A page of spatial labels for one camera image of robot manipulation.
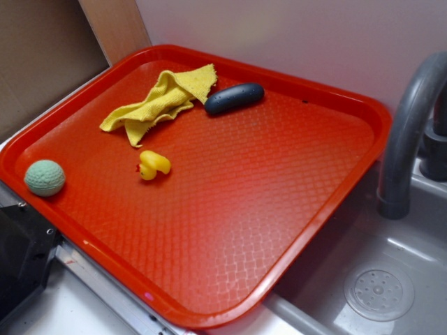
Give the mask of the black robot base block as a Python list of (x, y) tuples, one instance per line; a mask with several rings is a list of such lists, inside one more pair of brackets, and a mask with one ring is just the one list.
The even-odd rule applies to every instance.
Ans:
[(59, 231), (31, 205), (1, 208), (1, 324), (45, 289)]

